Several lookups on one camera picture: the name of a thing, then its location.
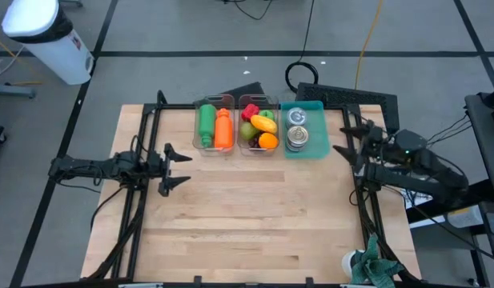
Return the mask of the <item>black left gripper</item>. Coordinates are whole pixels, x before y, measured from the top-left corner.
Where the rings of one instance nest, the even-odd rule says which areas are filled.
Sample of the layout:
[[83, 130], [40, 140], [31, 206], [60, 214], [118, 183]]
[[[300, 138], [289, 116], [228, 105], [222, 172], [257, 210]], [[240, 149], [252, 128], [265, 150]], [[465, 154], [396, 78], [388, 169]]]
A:
[[161, 178], [158, 192], [163, 197], [168, 197], [170, 190], [173, 190], [176, 186], [191, 179], [190, 176], [170, 177], [170, 161], [189, 162], [192, 160], [192, 158], [182, 154], [178, 154], [170, 143], [165, 144], [163, 153], [165, 155], [165, 158], [162, 158], [162, 155], [155, 150], [148, 151], [147, 173], [149, 178]]

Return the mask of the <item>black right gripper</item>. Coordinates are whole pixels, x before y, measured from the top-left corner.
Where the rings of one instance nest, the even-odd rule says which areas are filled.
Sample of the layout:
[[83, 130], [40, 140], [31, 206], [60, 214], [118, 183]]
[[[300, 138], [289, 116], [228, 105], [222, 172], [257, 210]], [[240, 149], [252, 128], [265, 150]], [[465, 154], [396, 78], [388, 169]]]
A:
[[384, 141], [384, 130], [374, 122], [366, 122], [361, 126], [343, 127], [341, 132], [359, 139], [359, 147], [354, 150], [348, 147], [334, 145], [333, 148], [352, 165], [356, 173], [360, 172], [369, 158], [379, 156], [380, 147]]

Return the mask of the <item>green plastic bottle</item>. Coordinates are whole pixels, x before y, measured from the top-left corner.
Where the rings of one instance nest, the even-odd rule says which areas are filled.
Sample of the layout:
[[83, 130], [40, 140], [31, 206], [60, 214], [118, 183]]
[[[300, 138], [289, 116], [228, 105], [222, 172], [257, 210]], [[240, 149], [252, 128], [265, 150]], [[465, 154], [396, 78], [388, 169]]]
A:
[[204, 104], [199, 108], [199, 136], [200, 145], [210, 148], [215, 136], [216, 109], [211, 104]]

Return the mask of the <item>blue label tuna can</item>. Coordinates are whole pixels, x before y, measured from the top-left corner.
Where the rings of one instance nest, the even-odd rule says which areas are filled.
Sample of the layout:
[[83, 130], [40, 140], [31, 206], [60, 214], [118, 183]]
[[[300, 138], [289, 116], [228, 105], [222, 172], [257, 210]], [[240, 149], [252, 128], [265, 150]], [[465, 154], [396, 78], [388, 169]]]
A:
[[287, 141], [294, 147], [301, 147], [307, 144], [309, 133], [304, 126], [292, 126], [287, 131]]

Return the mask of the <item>orange plastic bottle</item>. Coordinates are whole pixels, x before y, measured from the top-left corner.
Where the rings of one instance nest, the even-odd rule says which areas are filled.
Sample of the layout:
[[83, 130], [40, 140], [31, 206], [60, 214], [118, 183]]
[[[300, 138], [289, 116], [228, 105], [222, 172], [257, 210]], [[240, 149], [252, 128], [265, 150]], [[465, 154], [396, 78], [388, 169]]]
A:
[[215, 148], [228, 149], [233, 146], [233, 122], [231, 112], [222, 108], [215, 119]]

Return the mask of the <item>green toy pear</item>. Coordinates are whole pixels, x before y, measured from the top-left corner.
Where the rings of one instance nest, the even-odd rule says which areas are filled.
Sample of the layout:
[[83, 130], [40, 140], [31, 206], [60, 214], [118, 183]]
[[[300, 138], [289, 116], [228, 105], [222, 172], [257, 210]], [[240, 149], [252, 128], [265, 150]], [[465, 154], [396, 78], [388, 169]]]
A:
[[259, 130], [250, 122], [243, 122], [239, 127], [239, 136], [244, 141], [252, 140], [258, 133]]

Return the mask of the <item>toy orange fruit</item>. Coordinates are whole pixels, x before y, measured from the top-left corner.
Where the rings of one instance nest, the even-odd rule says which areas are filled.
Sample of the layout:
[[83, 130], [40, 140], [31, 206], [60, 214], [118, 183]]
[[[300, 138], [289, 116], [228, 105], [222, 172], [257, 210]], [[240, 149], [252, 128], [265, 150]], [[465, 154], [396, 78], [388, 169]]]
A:
[[258, 144], [263, 149], [274, 149], [279, 145], [279, 139], [270, 133], [262, 133], [259, 136]]

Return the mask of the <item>red toy bell pepper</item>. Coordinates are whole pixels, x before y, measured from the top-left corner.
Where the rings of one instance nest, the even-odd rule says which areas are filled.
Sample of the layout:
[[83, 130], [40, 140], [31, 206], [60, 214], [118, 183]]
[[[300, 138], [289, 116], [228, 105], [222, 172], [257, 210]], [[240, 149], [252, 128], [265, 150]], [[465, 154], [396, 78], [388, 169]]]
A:
[[255, 104], [249, 103], [243, 109], [240, 116], [244, 122], [249, 122], [251, 120], [251, 117], [253, 115], [257, 115], [258, 113], [259, 113], [259, 107]]

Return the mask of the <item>teal plastic bin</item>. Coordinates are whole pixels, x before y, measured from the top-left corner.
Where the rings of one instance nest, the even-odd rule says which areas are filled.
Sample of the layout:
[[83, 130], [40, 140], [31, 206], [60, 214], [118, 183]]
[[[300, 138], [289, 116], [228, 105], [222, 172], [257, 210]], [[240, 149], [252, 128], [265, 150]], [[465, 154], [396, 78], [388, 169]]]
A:
[[[309, 140], [304, 151], [291, 153], [286, 145], [287, 131], [286, 114], [293, 107], [300, 107], [307, 112], [307, 122], [304, 127], [309, 133]], [[327, 126], [323, 112], [323, 104], [318, 101], [282, 102], [280, 104], [283, 123], [283, 143], [286, 158], [290, 159], [321, 159], [330, 152]]]

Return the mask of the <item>clear plastic bin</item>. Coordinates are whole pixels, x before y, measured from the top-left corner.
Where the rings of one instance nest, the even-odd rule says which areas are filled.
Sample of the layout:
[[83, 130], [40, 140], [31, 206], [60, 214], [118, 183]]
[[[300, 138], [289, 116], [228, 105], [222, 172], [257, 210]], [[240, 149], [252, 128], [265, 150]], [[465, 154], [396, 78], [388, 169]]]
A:
[[[239, 98], [239, 104], [238, 104], [238, 132], [237, 132], [237, 140], [236, 143], [239, 147], [239, 150], [243, 156], [251, 156], [251, 157], [261, 157], [261, 156], [272, 156], [275, 152], [275, 150], [279, 147], [279, 145], [274, 148], [274, 149], [263, 149], [263, 148], [250, 148], [249, 146], [249, 141], [244, 141], [241, 139], [239, 136], [239, 127], [243, 123], [243, 120], [241, 119], [241, 113], [243, 109], [246, 107], [247, 104], [252, 103], [255, 104], [259, 107], [259, 111], [261, 110], [272, 110], [273, 113], [275, 114], [275, 120], [274, 122], [278, 126], [278, 131], [273, 134], [279, 139], [279, 144], [280, 144], [280, 136], [279, 132], [281, 131], [280, 124], [279, 124], [279, 100], [277, 97], [272, 97], [269, 95], [263, 95], [263, 94], [245, 94]], [[263, 132], [259, 130], [259, 133], [254, 137], [259, 139], [259, 136]]]
[[[204, 104], [213, 105], [216, 109], [216, 116], [217, 116], [217, 112], [222, 108], [228, 109], [231, 112], [231, 120], [233, 122], [233, 132], [234, 132], [233, 146], [231, 148], [228, 149], [215, 148], [215, 137], [213, 138], [212, 147], [203, 148], [200, 145], [199, 108]], [[235, 146], [235, 99], [229, 94], [211, 95], [201, 98], [198, 101], [195, 101], [194, 105], [195, 105], [195, 132], [193, 138], [194, 148], [197, 149], [200, 152], [200, 154], [205, 156], [222, 156], [226, 154], [231, 154]]]

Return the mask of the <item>white printed paper sheet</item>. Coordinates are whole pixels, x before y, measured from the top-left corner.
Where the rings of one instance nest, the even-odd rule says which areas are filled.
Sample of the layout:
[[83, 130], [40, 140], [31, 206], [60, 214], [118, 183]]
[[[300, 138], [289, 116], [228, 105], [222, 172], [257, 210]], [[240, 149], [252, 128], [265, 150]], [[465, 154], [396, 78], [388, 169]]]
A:
[[404, 190], [402, 195], [404, 196], [405, 208], [407, 210], [411, 209], [413, 206], [418, 206], [432, 200], [432, 196], [410, 190]]

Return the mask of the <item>grey cart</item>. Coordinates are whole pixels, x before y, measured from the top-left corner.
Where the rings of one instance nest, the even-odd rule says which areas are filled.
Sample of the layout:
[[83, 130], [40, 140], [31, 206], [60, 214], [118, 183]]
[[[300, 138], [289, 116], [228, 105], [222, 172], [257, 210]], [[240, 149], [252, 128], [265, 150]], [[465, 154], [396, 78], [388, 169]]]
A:
[[479, 95], [468, 95], [464, 100], [488, 178], [494, 188], [494, 109], [486, 106]]

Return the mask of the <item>white trash bin black rim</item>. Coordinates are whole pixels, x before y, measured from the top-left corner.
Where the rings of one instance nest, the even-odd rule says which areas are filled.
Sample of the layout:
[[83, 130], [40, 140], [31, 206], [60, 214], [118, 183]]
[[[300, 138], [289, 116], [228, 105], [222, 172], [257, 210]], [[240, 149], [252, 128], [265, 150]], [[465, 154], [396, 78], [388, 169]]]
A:
[[2, 30], [66, 84], [90, 80], [94, 57], [59, 0], [13, 0], [2, 20]]

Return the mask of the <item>grey metal stand base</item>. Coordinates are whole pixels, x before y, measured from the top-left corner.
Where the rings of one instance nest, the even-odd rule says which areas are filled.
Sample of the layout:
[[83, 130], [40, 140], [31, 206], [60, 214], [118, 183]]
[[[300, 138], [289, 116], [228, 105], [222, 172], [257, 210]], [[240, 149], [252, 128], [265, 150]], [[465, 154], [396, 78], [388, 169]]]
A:
[[0, 85], [0, 95], [16, 96], [33, 99], [36, 97], [34, 89], [23, 86]]

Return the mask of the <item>black metal rig frame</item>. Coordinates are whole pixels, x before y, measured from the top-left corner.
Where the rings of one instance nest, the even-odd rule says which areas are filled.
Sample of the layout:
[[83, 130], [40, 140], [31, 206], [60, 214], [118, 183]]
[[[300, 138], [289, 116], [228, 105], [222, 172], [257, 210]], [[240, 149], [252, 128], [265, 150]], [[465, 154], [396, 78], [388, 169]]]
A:
[[118, 269], [137, 282], [302, 283], [347, 281], [343, 256], [363, 248], [352, 205], [348, 162], [289, 159], [239, 150], [206, 156], [194, 147], [195, 108], [170, 104], [160, 115], [156, 147], [170, 143], [186, 162], [171, 165], [185, 182], [168, 197], [151, 181], [136, 248]]

